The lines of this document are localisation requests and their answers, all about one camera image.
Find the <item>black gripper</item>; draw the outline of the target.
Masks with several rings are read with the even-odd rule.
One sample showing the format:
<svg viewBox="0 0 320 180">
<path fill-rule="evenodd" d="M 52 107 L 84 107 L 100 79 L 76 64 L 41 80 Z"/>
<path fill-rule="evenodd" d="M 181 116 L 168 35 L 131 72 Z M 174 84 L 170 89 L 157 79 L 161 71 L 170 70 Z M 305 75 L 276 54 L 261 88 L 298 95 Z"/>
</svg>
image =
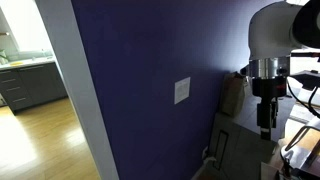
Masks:
<svg viewBox="0 0 320 180">
<path fill-rule="evenodd" d="M 253 95 L 260 97 L 257 104 L 257 125 L 261 127 L 261 138 L 271 140 L 271 128 L 276 127 L 278 98 L 287 94 L 285 78 L 253 79 Z"/>
</svg>

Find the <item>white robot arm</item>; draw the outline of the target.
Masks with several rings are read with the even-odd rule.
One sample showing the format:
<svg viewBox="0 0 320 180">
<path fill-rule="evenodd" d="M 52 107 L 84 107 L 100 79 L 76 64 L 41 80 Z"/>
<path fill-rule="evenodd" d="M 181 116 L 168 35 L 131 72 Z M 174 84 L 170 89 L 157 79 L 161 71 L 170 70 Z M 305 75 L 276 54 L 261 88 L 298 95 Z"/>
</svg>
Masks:
<svg viewBox="0 0 320 180">
<path fill-rule="evenodd" d="M 257 104 L 257 126 L 264 140 L 276 127 L 278 99 L 287 94 L 290 57 L 296 49 L 320 48 L 320 0 L 303 5 L 278 1 L 257 11 L 248 31 L 249 64 L 241 70 L 251 78 Z"/>
</svg>

